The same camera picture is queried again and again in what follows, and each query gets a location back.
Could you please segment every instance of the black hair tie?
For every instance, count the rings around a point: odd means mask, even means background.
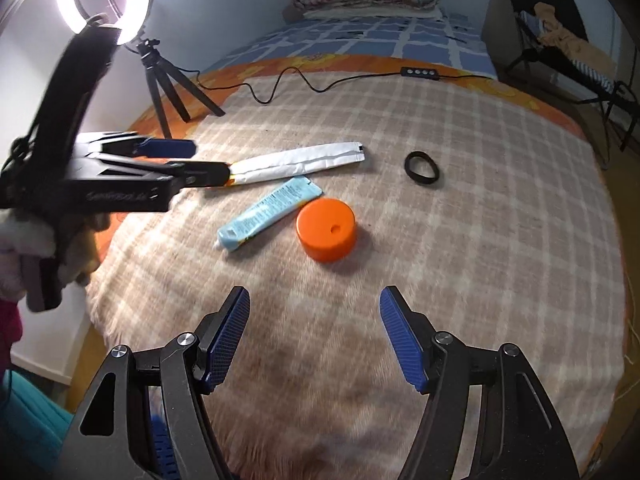
[[[428,162],[431,166],[431,169],[433,170],[433,176],[424,176],[412,170],[411,161],[414,160],[414,158],[421,158],[422,160]],[[438,168],[438,165],[425,152],[409,153],[409,155],[407,155],[406,159],[404,160],[404,171],[414,182],[417,182],[418,184],[425,184],[427,186],[430,184],[435,184],[436,181],[440,178],[440,169]]]

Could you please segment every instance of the metal screw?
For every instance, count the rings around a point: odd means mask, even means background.
[[[448,345],[453,341],[453,336],[449,332],[438,332],[436,341],[441,345]]]
[[[195,341],[195,339],[196,339],[196,336],[194,336],[191,332],[185,332],[184,334],[180,334],[178,336],[178,345],[180,346],[190,345]]]
[[[520,353],[520,349],[513,343],[507,343],[504,347],[504,353],[511,357],[516,357]]]
[[[111,349],[111,355],[115,358],[122,357],[127,354],[127,347],[124,345],[114,346]]]

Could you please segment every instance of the orange lid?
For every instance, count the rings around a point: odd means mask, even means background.
[[[318,262],[339,260],[356,243],[356,217],[335,198],[319,198],[305,205],[296,220],[296,231],[306,254]]]

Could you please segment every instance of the black strap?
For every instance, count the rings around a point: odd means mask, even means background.
[[[415,171],[411,169],[411,161],[414,160],[414,158],[421,158],[422,160],[428,162],[431,166],[431,169],[433,170],[433,176],[424,176],[419,173],[415,173]],[[406,159],[404,160],[404,171],[414,182],[417,182],[418,184],[426,184],[427,186],[429,184],[435,184],[436,181],[440,178],[440,169],[438,168],[438,165],[425,152],[409,153],[409,155],[407,155]]]

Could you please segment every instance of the wooden floor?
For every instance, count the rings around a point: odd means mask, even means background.
[[[516,88],[548,102],[576,120],[585,133],[591,136],[605,151],[605,137],[600,115],[591,106],[576,107],[555,99],[535,86],[512,78],[500,78]],[[626,273],[630,290],[640,296],[640,156],[628,149],[620,153],[618,140],[612,139],[610,169],[604,172],[616,211],[625,252]],[[633,315],[636,332],[640,333],[640,312]],[[78,366],[67,395],[67,409],[74,411],[88,388],[92,377],[102,363],[106,349],[102,337],[93,329],[89,331],[80,354]],[[610,421],[604,430],[598,453],[605,458],[620,440],[634,413],[640,409],[640,341],[629,339],[626,349],[625,376],[621,382]]]

